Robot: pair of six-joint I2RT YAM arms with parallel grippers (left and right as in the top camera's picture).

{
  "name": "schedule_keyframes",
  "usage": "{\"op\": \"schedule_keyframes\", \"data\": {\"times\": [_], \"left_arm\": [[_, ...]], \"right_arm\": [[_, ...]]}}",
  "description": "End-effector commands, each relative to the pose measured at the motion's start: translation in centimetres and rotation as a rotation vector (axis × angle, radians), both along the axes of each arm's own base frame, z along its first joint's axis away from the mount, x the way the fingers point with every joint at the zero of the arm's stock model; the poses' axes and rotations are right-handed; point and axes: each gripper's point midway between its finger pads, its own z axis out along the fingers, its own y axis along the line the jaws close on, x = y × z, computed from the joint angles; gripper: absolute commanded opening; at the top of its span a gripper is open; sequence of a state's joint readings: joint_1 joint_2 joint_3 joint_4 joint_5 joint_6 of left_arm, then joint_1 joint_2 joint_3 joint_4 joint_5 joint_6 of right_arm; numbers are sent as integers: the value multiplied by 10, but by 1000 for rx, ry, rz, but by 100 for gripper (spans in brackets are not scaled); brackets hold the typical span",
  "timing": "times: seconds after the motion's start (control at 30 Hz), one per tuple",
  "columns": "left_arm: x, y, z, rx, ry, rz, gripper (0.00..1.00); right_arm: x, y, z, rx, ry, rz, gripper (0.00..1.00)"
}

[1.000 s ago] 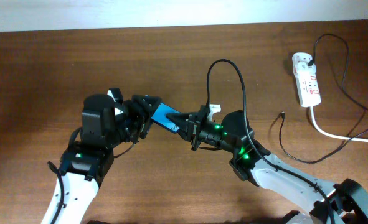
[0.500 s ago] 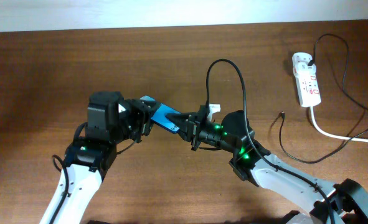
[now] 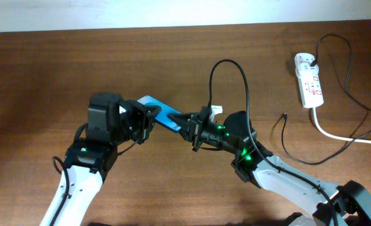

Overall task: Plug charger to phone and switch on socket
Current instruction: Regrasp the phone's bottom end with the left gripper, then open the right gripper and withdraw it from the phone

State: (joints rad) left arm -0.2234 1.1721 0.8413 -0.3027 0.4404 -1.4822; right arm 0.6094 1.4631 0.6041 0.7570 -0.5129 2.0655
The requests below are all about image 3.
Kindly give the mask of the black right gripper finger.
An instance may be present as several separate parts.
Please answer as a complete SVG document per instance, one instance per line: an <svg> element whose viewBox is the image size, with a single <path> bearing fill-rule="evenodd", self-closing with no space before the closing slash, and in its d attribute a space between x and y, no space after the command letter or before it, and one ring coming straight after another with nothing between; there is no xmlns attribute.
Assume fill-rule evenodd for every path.
<svg viewBox="0 0 371 226"><path fill-rule="evenodd" d="M185 141L192 142L192 135L188 131L180 129L179 134Z"/></svg>
<svg viewBox="0 0 371 226"><path fill-rule="evenodd" d="M179 126L186 126L188 124L188 121L191 119L191 113L169 113L168 118Z"/></svg>

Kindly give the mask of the blue Samsung smartphone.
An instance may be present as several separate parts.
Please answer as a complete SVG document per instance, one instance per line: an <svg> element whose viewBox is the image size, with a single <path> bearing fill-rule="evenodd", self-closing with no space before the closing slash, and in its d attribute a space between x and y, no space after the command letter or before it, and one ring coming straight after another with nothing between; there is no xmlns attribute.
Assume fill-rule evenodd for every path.
<svg viewBox="0 0 371 226"><path fill-rule="evenodd" d="M161 107L161 111L156 116L155 120L160 124L161 126L167 128L173 133L179 133L181 127L177 125L174 121L172 121L168 115L171 113L174 114L180 114L180 111L170 107L169 105L161 102L158 99L155 99L154 97L150 95L145 95L144 97L141 97L137 100L139 103L143 105L158 105Z"/></svg>

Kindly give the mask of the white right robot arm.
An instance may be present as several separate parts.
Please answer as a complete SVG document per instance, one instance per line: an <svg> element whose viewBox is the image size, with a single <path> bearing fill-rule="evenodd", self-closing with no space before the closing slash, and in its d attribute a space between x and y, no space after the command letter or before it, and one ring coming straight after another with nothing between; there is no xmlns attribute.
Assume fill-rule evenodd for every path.
<svg viewBox="0 0 371 226"><path fill-rule="evenodd" d="M198 151L202 144L234 154L231 165L245 183L272 191L302 208L315 225L371 225L371 194L356 181L337 185L293 168L256 139L246 111L230 114L223 124L213 111L170 113L184 140Z"/></svg>

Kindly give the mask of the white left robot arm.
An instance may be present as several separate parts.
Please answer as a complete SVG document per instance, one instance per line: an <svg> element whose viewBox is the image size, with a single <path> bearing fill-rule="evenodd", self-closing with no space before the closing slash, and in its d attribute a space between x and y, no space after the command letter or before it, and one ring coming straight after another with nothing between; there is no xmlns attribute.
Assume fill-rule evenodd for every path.
<svg viewBox="0 0 371 226"><path fill-rule="evenodd" d="M121 152L118 145L142 144L153 130L158 105L124 100L121 95L100 92L90 97L87 123L80 126L65 158L53 157L61 174L55 196L42 225L80 225Z"/></svg>

